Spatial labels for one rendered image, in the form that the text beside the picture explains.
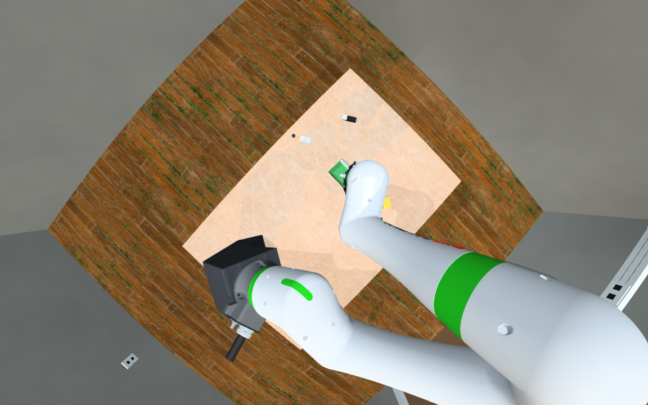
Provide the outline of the green three-compartment bin rack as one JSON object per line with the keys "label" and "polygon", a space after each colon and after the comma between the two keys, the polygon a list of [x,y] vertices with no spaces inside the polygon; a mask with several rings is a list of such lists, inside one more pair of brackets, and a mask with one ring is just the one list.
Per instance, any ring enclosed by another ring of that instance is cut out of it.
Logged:
{"label": "green three-compartment bin rack", "polygon": [[339,182],[340,186],[345,187],[343,185],[344,177],[340,177],[340,173],[345,174],[348,170],[349,164],[345,163],[344,159],[340,159],[339,163],[335,164],[328,172],[335,178],[335,181]]}

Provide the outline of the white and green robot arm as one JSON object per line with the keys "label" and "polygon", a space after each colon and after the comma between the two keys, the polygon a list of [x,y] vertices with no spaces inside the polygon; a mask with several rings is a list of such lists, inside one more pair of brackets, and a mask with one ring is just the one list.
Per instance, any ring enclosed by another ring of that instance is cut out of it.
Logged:
{"label": "white and green robot arm", "polygon": [[388,270],[470,347],[357,321],[321,274],[259,259],[237,274],[236,301],[223,310],[231,329],[239,325],[229,361],[269,320],[321,366],[438,405],[646,405],[648,343],[619,308],[381,220],[389,174],[375,160],[340,177],[341,240]]}

